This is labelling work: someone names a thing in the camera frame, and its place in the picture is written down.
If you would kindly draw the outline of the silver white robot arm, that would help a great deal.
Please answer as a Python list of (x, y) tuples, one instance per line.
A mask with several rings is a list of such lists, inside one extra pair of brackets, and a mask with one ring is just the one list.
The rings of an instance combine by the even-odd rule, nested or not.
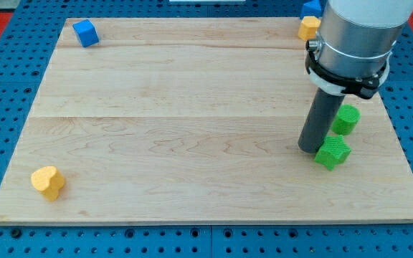
[(328, 0), (305, 67), (316, 100), (372, 98), (389, 74), (389, 58), (413, 12), (413, 0)]

